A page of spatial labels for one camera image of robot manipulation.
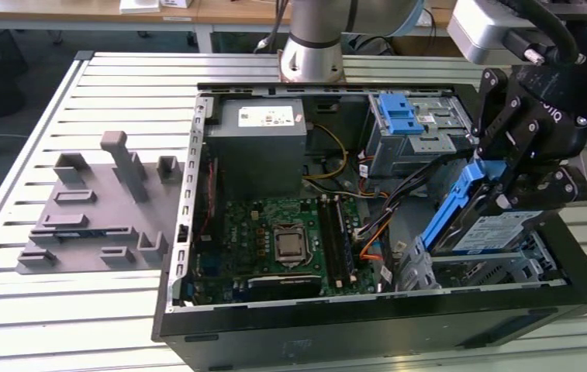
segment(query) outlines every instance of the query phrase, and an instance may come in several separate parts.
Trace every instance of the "screw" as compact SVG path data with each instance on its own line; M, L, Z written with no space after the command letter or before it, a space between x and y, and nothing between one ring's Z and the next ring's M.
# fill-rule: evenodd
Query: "screw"
M526 52L523 52L523 57L526 57L526 59L532 62L532 64L535 66L542 66L543 64L546 64L546 58L543 57L542 54L538 53L536 50L534 49L528 49L526 50Z

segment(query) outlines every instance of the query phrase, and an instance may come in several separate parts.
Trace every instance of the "gray carpet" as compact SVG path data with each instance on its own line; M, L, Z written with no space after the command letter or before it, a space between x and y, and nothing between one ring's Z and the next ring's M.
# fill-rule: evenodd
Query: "gray carpet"
M71 65L78 50L110 52L178 52L195 53L187 46L186 33L149 33L141 38L137 32L66 31L63 43L52 44L44 31L12 32L27 60L30 70L18 78L26 94L26 107L14 115L0 118L0 133L28 136L48 100ZM24 139L0 137L0 184L11 168Z

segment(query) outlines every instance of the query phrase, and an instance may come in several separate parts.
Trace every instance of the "motherboard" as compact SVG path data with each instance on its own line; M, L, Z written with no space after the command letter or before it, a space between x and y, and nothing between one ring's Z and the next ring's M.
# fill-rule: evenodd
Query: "motherboard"
M221 244L193 257L198 305L375 292L350 243L353 198L230 201L222 221Z

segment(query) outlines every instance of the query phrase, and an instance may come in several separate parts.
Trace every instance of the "power supply label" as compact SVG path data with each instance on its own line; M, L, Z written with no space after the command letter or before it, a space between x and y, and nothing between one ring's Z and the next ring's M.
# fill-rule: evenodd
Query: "power supply label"
M503 249L523 231L523 222L540 214L542 212L507 212L479 217L452 251L479 254L483 250Z
M246 106L238 112L238 126L294 126L292 106Z

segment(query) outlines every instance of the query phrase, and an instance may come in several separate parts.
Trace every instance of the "workbench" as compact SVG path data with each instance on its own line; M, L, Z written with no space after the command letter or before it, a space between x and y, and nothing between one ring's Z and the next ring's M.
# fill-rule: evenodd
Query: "workbench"
M210 36L217 32L269 33L274 3L264 0L194 0L190 8L161 7L157 13L119 14L121 0L0 0L0 29L98 31L189 31L197 34L201 53L213 53ZM447 36L449 9L432 9L437 36ZM281 33L288 33L288 9ZM409 35L428 36L428 26Z
M457 58L346 57L349 82L477 84ZM277 81L272 56L97 53L75 60L0 187L0 371L189 370L150 340L158 270L19 275L16 257L39 218L65 151L107 163L103 131L122 130L143 162L186 161L199 82ZM587 206L562 217L587 253ZM298 370L290 366L277 370ZM312 370L587 370L587 316L538 329L499 348L305 366Z

